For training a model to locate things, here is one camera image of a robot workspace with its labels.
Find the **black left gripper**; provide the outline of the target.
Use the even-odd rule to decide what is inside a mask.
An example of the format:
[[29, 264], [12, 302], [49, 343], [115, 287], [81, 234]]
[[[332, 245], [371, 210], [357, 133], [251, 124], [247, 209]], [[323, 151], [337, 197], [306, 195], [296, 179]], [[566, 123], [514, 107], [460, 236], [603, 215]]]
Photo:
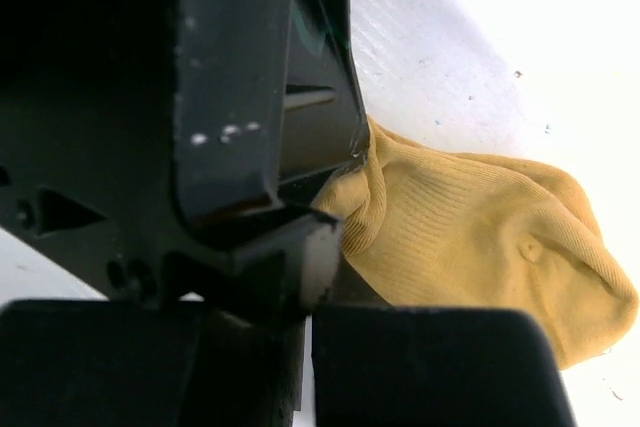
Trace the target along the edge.
[[1, 225], [103, 294], [305, 317], [369, 129], [349, 0], [1, 0]]

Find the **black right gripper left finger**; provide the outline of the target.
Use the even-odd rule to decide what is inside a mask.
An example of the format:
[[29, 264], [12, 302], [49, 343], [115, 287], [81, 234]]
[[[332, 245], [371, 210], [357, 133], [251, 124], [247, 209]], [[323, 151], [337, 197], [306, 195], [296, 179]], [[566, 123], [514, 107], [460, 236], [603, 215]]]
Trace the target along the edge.
[[17, 300], [1, 310], [5, 426], [289, 426], [300, 328], [273, 333], [200, 302]]

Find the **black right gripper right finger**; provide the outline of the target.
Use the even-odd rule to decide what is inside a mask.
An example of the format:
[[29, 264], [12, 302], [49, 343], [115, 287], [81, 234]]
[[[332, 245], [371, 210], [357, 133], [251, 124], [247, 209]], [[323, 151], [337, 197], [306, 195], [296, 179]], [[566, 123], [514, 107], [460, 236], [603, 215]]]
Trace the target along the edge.
[[572, 426], [549, 342], [504, 309], [327, 305], [312, 321], [319, 426]]

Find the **beige sock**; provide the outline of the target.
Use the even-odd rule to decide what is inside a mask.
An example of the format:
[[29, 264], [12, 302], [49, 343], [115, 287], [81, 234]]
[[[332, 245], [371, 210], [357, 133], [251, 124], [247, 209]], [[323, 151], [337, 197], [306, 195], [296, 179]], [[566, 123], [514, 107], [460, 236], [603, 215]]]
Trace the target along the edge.
[[369, 129], [364, 166], [334, 180], [316, 207], [343, 218], [343, 254], [382, 299], [523, 310], [563, 369], [629, 332], [638, 293], [573, 177]]

